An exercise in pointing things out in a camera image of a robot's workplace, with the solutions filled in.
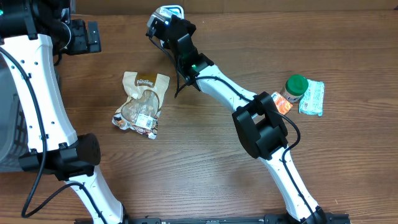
table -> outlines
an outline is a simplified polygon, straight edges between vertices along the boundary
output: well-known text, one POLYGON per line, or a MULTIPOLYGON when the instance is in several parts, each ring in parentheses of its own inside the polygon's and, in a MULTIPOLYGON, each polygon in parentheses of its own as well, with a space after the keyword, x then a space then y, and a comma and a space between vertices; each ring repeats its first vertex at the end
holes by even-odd
MULTIPOLYGON (((284 213, 264 165, 241 147, 230 113, 176 77, 147 37, 149 16, 80 16, 98 21, 103 51, 64 56, 57 68, 68 117, 95 133, 101 170, 133 217, 248 217, 284 213), (125 71, 170 76, 156 140, 111 124, 126 100, 125 71)), ((353 223, 398 219, 398 13, 396 11, 189 14, 193 41, 236 83, 279 91, 295 73, 325 82, 322 117, 288 116, 302 132, 292 151, 307 189, 327 212, 353 223)), ((287 124, 288 139, 296 138, 287 124)), ((20 212, 35 174, 0 174, 0 223, 73 223, 89 218, 72 190, 30 220, 20 212)), ((43 176, 29 210, 63 185, 43 176)))

green lid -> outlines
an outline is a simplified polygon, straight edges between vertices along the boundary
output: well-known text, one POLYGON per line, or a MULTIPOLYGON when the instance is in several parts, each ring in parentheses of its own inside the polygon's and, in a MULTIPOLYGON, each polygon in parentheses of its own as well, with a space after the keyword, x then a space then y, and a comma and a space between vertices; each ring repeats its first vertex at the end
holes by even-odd
POLYGON ((292 75, 286 82, 286 90, 294 96, 303 95, 308 88, 308 81, 302 75, 292 75))

barcode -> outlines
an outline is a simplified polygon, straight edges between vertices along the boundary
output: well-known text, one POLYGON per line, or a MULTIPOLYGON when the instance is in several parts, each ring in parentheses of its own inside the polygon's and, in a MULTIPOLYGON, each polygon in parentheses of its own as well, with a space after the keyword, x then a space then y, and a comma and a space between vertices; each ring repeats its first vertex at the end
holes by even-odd
POLYGON ((147 126, 147 128, 151 128, 151 126, 152 126, 152 121, 151 121, 151 120, 147 120, 146 126, 147 126))

brown label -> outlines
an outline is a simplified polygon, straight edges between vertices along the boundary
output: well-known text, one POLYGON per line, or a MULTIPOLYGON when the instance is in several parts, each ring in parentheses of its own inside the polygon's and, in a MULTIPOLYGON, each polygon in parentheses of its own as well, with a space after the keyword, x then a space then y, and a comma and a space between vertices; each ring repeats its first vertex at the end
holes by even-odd
POLYGON ((134 81, 135 86, 148 86, 153 88, 155 86, 157 74, 155 73, 137 73, 136 80, 134 81))

jar with green lid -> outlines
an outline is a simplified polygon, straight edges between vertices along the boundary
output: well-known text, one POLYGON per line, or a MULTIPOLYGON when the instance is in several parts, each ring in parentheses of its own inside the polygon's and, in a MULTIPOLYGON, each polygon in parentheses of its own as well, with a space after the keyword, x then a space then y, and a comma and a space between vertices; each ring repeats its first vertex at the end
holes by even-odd
POLYGON ((286 82, 280 94, 287 101, 295 103, 301 99, 308 88, 308 81, 302 75, 292 75, 286 82))

